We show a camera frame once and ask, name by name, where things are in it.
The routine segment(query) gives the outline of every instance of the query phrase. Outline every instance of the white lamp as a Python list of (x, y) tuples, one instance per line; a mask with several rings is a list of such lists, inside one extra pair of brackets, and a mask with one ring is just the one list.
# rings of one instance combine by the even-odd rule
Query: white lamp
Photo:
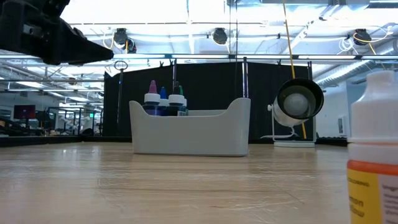
[(313, 120), (312, 142), (276, 140), (274, 119), (279, 124), (294, 130), (293, 126), (300, 125), (317, 115), (322, 109), (323, 102), (322, 89), (315, 82), (304, 78), (296, 78), (285, 82), (279, 89), (274, 104), (268, 105), (268, 111), (272, 112), (272, 138), (274, 145), (284, 147), (315, 147), (315, 141), (317, 140), (315, 119)]

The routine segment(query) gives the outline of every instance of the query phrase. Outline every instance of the table surface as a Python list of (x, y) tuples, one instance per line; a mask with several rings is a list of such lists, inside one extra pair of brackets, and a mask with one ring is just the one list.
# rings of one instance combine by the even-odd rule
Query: table surface
[(0, 149), (0, 223), (349, 222), (346, 148), (133, 155), (131, 144)]

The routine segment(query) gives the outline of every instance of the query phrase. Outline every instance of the pink bottle cap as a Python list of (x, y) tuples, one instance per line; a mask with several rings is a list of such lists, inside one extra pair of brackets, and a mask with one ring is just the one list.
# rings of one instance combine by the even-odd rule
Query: pink bottle cap
[(156, 82), (155, 80), (152, 80), (150, 82), (150, 87), (149, 87), (149, 92), (148, 93), (155, 93), (157, 94), (157, 88), (156, 88)]

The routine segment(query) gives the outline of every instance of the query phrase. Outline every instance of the bottle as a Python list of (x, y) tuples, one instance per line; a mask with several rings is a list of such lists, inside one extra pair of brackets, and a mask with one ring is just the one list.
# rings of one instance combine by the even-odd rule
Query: bottle
[(156, 82), (152, 80), (149, 86), (149, 92), (144, 96), (144, 106), (142, 108), (149, 115), (161, 116), (159, 110), (160, 95), (157, 94)]
[[(182, 95), (182, 96), (184, 95), (181, 85), (180, 85), (180, 95)], [(187, 99), (185, 97), (184, 97), (184, 104), (182, 106), (185, 111), (185, 115), (188, 116)]]
[(183, 107), (184, 96), (180, 94), (180, 84), (175, 83), (173, 93), (169, 96), (169, 106), (166, 107), (167, 116), (185, 116), (186, 112)]
[(166, 94), (166, 89), (162, 87), (160, 90), (160, 103), (159, 103), (159, 110), (161, 116), (166, 116), (166, 108), (170, 106), (169, 105), (169, 99), (167, 99), (167, 94)]
[(398, 223), (398, 82), (393, 71), (367, 76), (352, 104), (347, 181), (352, 224)]

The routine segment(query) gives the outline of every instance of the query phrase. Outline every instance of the white plastic bottle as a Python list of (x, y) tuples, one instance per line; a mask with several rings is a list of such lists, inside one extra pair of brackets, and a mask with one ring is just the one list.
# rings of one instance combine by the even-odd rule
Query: white plastic bottle
[(347, 181), (351, 224), (398, 223), (398, 82), (393, 71), (367, 76), (352, 105)]

